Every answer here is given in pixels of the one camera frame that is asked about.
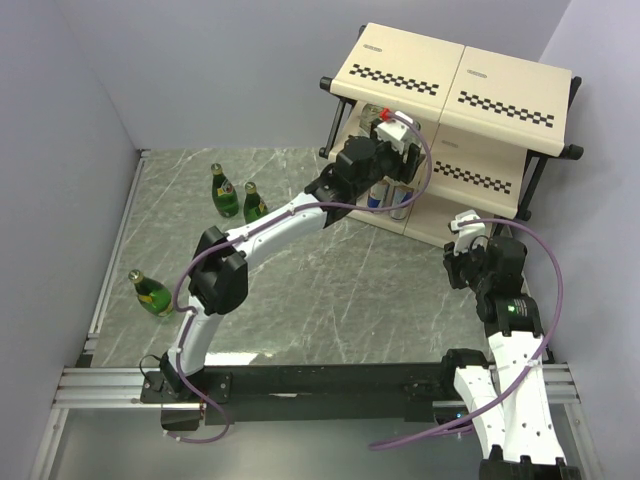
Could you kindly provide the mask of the silver can red tab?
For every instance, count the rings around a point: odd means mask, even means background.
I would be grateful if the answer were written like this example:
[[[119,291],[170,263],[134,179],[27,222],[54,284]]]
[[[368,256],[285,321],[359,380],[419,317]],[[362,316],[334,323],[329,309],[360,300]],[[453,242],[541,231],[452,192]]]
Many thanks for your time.
[[[389,216],[394,221],[404,220],[409,212],[410,205],[401,207],[401,204],[409,201],[413,197],[414,189],[405,185],[396,185],[393,188],[391,197],[391,206],[393,209],[389,212]]]

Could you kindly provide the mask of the clear glass bottle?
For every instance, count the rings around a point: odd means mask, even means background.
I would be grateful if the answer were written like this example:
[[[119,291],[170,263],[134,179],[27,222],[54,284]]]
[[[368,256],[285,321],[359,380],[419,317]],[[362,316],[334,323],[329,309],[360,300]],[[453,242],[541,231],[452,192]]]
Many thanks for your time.
[[[381,121],[383,107],[366,103],[359,114],[358,134],[369,137],[372,129]]]
[[[408,130],[409,140],[411,143],[421,146],[422,142],[419,139],[419,136],[417,135],[417,132],[421,131],[421,124],[419,123],[418,120],[413,120],[412,125],[413,125],[413,129]]]

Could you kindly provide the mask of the green Perrier bottle front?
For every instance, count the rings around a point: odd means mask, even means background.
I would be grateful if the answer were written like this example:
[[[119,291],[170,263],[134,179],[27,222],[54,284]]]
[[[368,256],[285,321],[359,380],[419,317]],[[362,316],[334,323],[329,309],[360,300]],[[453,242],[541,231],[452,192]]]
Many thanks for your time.
[[[245,188],[245,201],[243,205],[243,216],[246,224],[250,224],[261,219],[269,213],[269,209],[263,198],[257,191],[254,182],[247,182]]]

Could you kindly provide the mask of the Red Bull can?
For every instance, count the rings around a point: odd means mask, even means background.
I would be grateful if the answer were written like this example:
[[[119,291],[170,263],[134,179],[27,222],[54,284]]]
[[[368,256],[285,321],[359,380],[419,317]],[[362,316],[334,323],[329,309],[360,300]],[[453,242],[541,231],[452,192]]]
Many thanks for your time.
[[[389,188],[390,184],[386,180],[374,184],[369,190],[366,206],[372,209],[384,207]]]

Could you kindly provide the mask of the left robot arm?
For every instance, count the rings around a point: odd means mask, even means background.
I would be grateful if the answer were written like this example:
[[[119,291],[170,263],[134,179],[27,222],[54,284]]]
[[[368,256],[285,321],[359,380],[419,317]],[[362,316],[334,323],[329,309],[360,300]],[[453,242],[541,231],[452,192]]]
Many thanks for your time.
[[[166,392],[178,402],[205,395],[207,351],[224,317],[246,300],[252,269],[289,243],[342,220],[384,178],[411,182],[430,156],[428,143],[416,134],[406,140],[386,140],[380,133],[352,136],[336,160],[284,206],[228,232],[206,230],[181,277],[189,283],[189,302],[174,309],[184,320],[159,361]]]

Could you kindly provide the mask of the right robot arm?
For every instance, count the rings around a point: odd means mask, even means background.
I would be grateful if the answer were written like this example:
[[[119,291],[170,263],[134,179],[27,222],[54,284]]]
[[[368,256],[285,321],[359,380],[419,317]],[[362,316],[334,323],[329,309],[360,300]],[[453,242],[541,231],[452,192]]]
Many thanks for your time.
[[[474,414],[482,479],[578,479],[553,425],[544,381],[544,332],[535,300],[523,290],[525,245],[508,237],[460,248],[449,242],[443,264],[454,289],[469,288],[491,355],[450,350],[439,374],[444,395]]]

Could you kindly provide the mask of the beige checkered shelf rack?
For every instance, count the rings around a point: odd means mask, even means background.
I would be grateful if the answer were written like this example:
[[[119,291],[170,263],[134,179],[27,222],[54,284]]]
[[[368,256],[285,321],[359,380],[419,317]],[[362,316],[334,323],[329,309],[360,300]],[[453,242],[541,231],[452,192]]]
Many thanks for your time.
[[[338,73],[320,82],[339,101],[320,153],[334,160],[359,135],[366,103],[418,120],[432,158],[407,184],[417,194],[407,217],[369,213],[365,199],[352,217],[442,246],[450,221],[467,210],[530,218],[548,160],[582,156],[565,140],[581,83],[567,69],[369,23]]]

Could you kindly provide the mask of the black base beam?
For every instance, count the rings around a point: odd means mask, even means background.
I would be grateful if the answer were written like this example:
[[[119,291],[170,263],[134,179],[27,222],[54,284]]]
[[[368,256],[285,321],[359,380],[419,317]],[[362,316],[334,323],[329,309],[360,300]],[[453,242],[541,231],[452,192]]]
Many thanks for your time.
[[[192,381],[223,410],[217,412],[177,379],[168,381],[156,370],[147,372],[140,401],[159,406],[161,424],[170,431],[260,421],[442,424],[466,411],[446,362],[207,366]]]

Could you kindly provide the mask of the green Perrier bottle tall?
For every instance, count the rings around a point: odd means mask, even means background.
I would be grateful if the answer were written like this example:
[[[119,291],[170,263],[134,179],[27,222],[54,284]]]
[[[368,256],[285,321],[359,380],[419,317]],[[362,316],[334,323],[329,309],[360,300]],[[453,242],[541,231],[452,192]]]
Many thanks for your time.
[[[219,163],[211,165],[211,173],[211,196],[216,210],[225,218],[234,217],[239,212],[239,200],[235,187]]]

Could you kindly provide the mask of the green bottle near left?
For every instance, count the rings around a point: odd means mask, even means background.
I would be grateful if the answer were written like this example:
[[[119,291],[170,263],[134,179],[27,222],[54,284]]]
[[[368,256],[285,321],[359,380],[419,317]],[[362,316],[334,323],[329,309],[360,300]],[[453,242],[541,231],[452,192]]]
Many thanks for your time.
[[[140,305],[156,317],[166,317],[173,311],[173,298],[169,289],[161,282],[145,276],[140,270],[128,273]]]

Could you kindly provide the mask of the aluminium frame rail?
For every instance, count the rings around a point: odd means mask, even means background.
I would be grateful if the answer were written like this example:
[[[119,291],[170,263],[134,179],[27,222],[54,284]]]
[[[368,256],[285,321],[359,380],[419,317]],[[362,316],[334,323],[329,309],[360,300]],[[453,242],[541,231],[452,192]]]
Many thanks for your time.
[[[72,367],[61,374],[51,412],[31,469],[32,479],[49,479],[58,454],[68,416],[73,410],[133,408],[140,405],[134,389],[141,385],[142,375],[134,368],[93,368],[95,353],[104,324],[104,316],[115,282],[117,264],[124,246],[132,205],[136,199],[141,175],[150,151],[138,152],[138,163],[127,196],[116,240],[101,284],[88,333],[81,354]]]

